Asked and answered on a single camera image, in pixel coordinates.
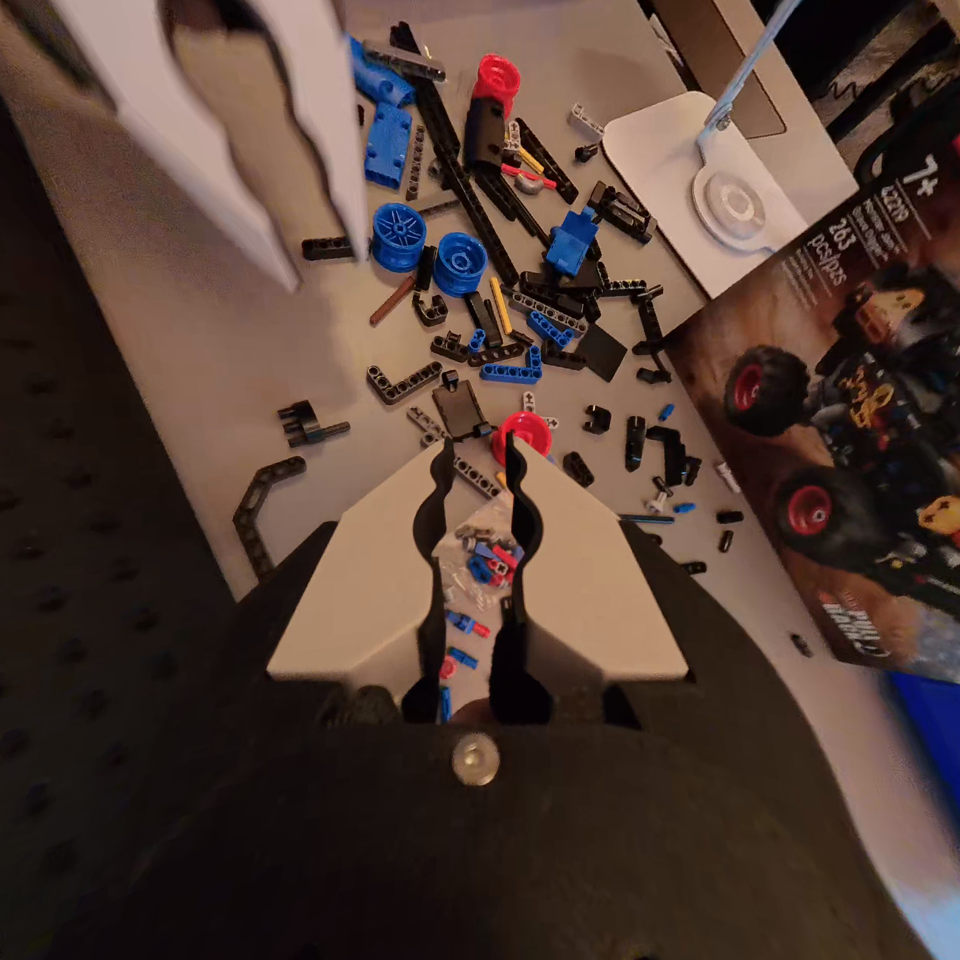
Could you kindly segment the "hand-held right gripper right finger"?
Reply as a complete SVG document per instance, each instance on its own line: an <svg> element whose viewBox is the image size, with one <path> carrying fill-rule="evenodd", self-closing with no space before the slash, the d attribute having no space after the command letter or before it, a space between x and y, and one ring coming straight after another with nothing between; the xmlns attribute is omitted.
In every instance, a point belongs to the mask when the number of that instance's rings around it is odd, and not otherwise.
<svg viewBox="0 0 960 960"><path fill-rule="evenodd" d="M505 464L522 557L493 647L493 718L639 723L625 686L690 671L637 555L655 544L518 434Z"/></svg>

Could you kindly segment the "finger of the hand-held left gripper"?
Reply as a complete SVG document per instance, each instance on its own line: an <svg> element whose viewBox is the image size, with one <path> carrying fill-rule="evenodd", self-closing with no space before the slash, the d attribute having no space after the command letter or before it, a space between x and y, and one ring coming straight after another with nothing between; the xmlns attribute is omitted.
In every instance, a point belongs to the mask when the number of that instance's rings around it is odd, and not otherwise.
<svg viewBox="0 0 960 960"><path fill-rule="evenodd" d="M252 263L288 292L301 278L231 143L173 54L157 1L55 1L121 125Z"/></svg>
<svg viewBox="0 0 960 960"><path fill-rule="evenodd" d="M281 60L294 120L316 149L356 261L369 258L369 213L351 44L334 2L249 1Z"/></svg>

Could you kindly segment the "black angled long beam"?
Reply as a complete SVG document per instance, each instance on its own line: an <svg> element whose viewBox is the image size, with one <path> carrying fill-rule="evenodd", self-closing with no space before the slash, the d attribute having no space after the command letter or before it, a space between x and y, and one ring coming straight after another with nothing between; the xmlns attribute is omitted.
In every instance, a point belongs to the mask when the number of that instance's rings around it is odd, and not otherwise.
<svg viewBox="0 0 960 960"><path fill-rule="evenodd" d="M258 530L259 514L274 486L306 472L306 459L294 456L258 468L232 517L234 531L258 584L273 575L276 565Z"/></svg>

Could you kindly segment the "black connector assembly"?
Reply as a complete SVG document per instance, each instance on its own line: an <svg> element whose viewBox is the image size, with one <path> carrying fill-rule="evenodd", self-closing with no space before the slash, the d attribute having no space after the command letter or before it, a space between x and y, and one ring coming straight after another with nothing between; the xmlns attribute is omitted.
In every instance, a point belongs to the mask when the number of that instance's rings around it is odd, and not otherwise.
<svg viewBox="0 0 960 960"><path fill-rule="evenodd" d="M347 421L327 426L320 424L312 404L307 400L278 409L276 415L291 450L323 444L334 437L349 434L352 429Z"/></svg>

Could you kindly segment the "grey desk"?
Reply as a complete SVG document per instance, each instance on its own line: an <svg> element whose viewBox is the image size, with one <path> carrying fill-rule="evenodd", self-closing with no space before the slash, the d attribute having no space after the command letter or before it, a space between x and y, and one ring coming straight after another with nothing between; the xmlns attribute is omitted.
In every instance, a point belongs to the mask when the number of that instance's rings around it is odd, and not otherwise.
<svg viewBox="0 0 960 960"><path fill-rule="evenodd" d="M569 106L613 119L684 91L637 2L347 2L348 29L384 38L403 19L443 61L448 111L463 105L476 63L505 55L522 75L519 113L551 151L570 147ZM146 403L234 594L255 579L229 513L254 467L281 456L270 411L323 401L352 432L266 511L268 541L296 546L326 517L366 493L417 443L364 384L380 350L402 372L426 332L394 316L368 328L361 307L387 293L384 274L350 263L304 265L285 292L251 264L135 145L110 110L37 106L16 87L16 15L2 8L2 92L103 317ZM881 690L882 674L834 658L743 497L715 474L715 443L683 387L666 388L674 418L701 457L698 510L664 543L707 562L698 580L763 650L807 715L844 793L873 866L936 958L958 958L958 827L906 727ZM743 522L718 550L715 512ZM813 655L791 642L795 633Z"/></svg>

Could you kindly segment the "blue rectangular panel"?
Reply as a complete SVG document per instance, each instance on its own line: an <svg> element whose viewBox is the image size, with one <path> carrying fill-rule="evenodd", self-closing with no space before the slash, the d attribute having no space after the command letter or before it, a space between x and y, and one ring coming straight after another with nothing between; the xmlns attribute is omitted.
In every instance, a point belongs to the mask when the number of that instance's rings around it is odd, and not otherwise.
<svg viewBox="0 0 960 960"><path fill-rule="evenodd" d="M405 109L378 103L366 141L364 174L368 182L400 189L412 127L412 117Z"/></svg>

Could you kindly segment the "clear bag of small pins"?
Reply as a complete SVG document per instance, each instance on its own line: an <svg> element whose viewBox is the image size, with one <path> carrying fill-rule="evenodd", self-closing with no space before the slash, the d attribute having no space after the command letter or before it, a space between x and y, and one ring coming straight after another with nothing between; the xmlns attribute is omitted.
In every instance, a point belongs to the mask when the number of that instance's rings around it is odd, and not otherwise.
<svg viewBox="0 0 960 960"><path fill-rule="evenodd" d="M524 557L512 529L513 506L513 496L504 490L440 541L435 558L452 609L486 614L512 590Z"/></svg>

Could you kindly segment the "scattered small pins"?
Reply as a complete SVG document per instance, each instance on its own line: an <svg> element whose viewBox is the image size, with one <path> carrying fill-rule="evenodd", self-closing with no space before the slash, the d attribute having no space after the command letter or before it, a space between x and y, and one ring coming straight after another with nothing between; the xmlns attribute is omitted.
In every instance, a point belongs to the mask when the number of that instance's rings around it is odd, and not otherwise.
<svg viewBox="0 0 960 960"><path fill-rule="evenodd" d="M679 434L681 434L681 432L675 426L666 425L674 409L675 404L666 403L662 409L658 411L653 421L648 423L645 419L647 428L650 426L666 426L668 428L676 429ZM658 444L658 442L654 442L653 440L646 438L645 445L650 443ZM719 462L717 464L717 470L719 471L721 479L726 482L731 492L738 496L740 494L739 486L735 481L733 474L731 474L727 468L726 462ZM645 511L621 512L618 514L618 517L621 521L645 525L671 525L676 522L678 517L686 516L698 508L696 502L690 499L685 499L689 497L689 494L687 493L689 486L681 485L669 487L666 485L663 475L660 474L654 475L652 482L655 486L655 496L645 501ZM716 523L724 528L724 533L721 534L718 541L719 552L722 554L729 552L731 544L734 540L734 533L728 528L735 524L744 522L744 520L745 514L742 510L725 508L715 511ZM691 575L699 575L707 572L707 565L700 560L686 562L681 564L681 566ZM800 654L808 659L813 656L813 653L810 650L810 645L807 644L807 642L799 634L791 632L789 634L789 639Z"/></svg>

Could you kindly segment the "black curved panel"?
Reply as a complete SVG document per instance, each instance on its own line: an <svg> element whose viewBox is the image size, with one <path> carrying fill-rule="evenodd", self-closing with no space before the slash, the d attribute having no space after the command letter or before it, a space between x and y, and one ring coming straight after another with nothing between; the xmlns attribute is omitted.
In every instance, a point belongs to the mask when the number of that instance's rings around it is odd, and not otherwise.
<svg viewBox="0 0 960 960"><path fill-rule="evenodd" d="M503 105L493 97L474 97L466 114L463 166L467 171L488 167L499 170L505 144Z"/></svg>

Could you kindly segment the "black flat clip panel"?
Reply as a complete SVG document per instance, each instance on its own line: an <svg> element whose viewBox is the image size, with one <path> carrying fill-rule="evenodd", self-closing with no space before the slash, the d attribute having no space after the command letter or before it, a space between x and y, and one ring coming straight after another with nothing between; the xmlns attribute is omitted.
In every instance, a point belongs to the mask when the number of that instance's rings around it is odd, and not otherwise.
<svg viewBox="0 0 960 960"><path fill-rule="evenodd" d="M482 412L472 383L453 369L443 370L431 396L446 433L454 442L485 439L497 429Z"/></svg>

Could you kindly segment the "blue L-shaped beam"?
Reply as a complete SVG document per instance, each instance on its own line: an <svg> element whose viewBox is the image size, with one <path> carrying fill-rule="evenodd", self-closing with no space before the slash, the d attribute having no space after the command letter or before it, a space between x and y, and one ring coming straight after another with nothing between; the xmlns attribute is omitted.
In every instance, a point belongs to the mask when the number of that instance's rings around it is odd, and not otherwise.
<svg viewBox="0 0 960 960"><path fill-rule="evenodd" d="M522 385L524 390L528 389L538 384L544 375L540 349L530 346L526 352L526 361L525 366L486 363L479 368L479 378L486 382Z"/></svg>

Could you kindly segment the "black square panel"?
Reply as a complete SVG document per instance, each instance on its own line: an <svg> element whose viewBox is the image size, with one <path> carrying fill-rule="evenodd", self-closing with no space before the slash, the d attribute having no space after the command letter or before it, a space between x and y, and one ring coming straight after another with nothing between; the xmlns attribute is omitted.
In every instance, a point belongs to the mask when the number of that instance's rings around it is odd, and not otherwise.
<svg viewBox="0 0 960 960"><path fill-rule="evenodd" d="M582 361L582 366L606 383L615 379L626 357L628 348L608 333L599 323L588 325L579 340L573 355Z"/></svg>

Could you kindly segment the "blue folded panel piece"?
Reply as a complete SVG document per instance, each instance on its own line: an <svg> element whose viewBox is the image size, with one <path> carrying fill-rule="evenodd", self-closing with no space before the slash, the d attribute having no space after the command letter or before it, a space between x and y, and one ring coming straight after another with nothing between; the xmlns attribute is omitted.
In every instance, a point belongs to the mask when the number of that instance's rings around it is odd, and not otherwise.
<svg viewBox="0 0 960 960"><path fill-rule="evenodd" d="M544 261L556 273L568 278L579 273L598 232L594 217L594 208L586 205L579 213L568 211L563 221L551 229Z"/></svg>

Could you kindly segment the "black bent frame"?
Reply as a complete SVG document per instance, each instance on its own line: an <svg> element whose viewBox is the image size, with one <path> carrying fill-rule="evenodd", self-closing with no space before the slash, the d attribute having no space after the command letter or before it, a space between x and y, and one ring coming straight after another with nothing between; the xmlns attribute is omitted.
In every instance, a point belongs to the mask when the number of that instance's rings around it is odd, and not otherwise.
<svg viewBox="0 0 960 960"><path fill-rule="evenodd" d="M663 425L653 425L647 428L646 439L661 444L662 479L669 488L690 487L696 482L702 461L689 453L679 431Z"/></svg>

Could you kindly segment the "black frame piece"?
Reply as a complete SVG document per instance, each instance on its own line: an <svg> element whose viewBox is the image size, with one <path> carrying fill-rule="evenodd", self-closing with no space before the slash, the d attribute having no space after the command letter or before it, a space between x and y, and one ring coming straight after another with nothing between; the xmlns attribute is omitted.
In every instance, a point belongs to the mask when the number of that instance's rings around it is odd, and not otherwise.
<svg viewBox="0 0 960 960"><path fill-rule="evenodd" d="M657 221L643 204L603 181L595 183L586 206L592 211L592 222L607 222L641 245L656 233Z"/></svg>

